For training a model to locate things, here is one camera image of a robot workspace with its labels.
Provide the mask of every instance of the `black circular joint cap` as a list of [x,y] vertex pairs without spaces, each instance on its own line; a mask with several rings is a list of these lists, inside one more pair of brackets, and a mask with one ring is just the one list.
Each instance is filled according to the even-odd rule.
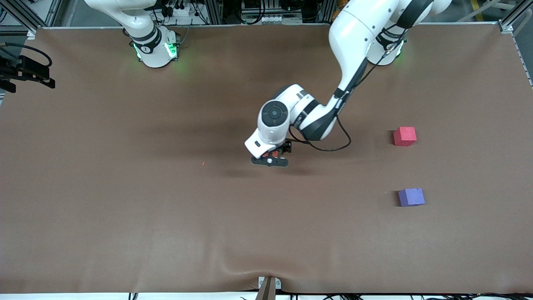
[[268,127],[280,126],[287,120],[288,116],[287,106],[281,101],[270,101],[261,111],[261,120]]

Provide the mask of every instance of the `table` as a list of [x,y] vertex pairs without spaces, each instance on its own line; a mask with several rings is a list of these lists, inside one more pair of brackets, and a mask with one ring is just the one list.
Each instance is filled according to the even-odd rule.
[[533,92],[496,25],[415,27],[344,109],[351,147],[250,164],[281,86],[335,90],[328,28],[193,28],[162,69],[118,29],[39,30],[57,88],[0,109],[0,291],[532,292]]

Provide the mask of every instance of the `purple cube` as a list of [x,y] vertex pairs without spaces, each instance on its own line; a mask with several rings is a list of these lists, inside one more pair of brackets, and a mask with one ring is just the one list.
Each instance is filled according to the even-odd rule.
[[398,193],[400,195],[400,204],[405,206],[419,206],[425,204],[424,194],[421,188],[406,188]]

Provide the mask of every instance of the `brown table surface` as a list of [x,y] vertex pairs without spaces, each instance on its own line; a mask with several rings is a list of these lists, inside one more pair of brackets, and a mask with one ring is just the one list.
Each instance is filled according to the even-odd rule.
[[343,111],[351,147],[250,164],[281,86],[335,90],[328,29],[194,28],[162,69],[120,30],[39,30],[57,88],[0,109],[0,291],[533,292],[533,92],[495,25],[417,26]]

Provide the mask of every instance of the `small red object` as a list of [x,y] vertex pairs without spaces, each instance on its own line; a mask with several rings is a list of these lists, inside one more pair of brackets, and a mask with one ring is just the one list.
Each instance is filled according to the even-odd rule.
[[416,142],[414,127],[398,127],[394,132],[395,146],[411,146],[414,142]]

